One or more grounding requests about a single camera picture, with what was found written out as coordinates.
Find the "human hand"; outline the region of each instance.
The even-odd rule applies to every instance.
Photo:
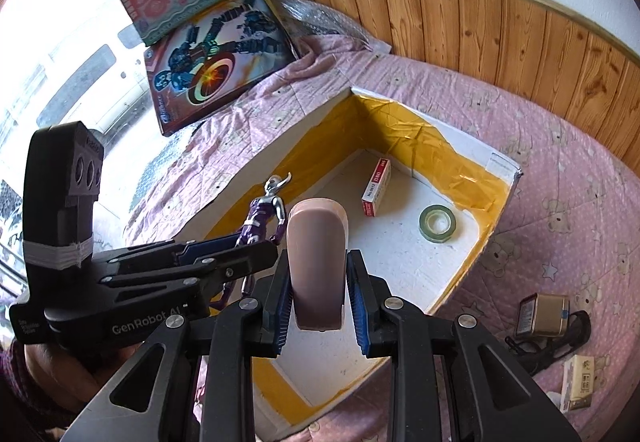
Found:
[[[58,345],[26,345],[24,358],[34,382],[61,408],[78,413],[138,348],[118,350],[106,363],[90,373]]]

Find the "yellow packing tape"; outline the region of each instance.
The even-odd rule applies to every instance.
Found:
[[[282,198],[285,202],[294,200],[359,149],[373,149],[395,157],[427,178],[458,209],[468,210],[478,223],[478,241],[433,311],[480,254],[506,205],[510,187],[456,153],[437,128],[398,102],[351,95],[338,103],[319,125],[311,128],[273,168],[274,173],[293,174],[292,181],[281,192]],[[251,200],[263,194],[263,183],[259,181],[251,187],[213,226],[207,237],[236,231],[246,218]],[[305,403],[265,359],[254,359],[254,382],[271,407],[291,425],[301,423],[325,406]]]

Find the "small red and white box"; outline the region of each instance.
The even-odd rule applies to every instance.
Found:
[[[391,178],[391,162],[386,158],[380,158],[362,196],[362,208],[366,216],[377,216],[389,178]]]

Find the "green tape roll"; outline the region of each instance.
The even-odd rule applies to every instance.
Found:
[[[444,243],[456,230],[456,217],[444,205],[430,205],[420,213],[420,233],[429,241]]]

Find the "purple and silver action figure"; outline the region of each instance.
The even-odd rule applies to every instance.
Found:
[[[269,240],[279,245],[287,232],[287,210],[278,192],[289,183],[291,173],[283,180],[280,176],[273,175],[264,183],[264,196],[258,197],[249,205],[249,214],[242,224],[240,236],[236,241],[236,247],[262,241],[267,236],[267,223],[274,216],[278,218],[276,232]],[[233,291],[235,282],[225,284],[222,297],[219,301],[214,301],[210,306],[222,310]],[[242,297],[251,295],[254,289],[255,278],[249,275],[242,281]]]

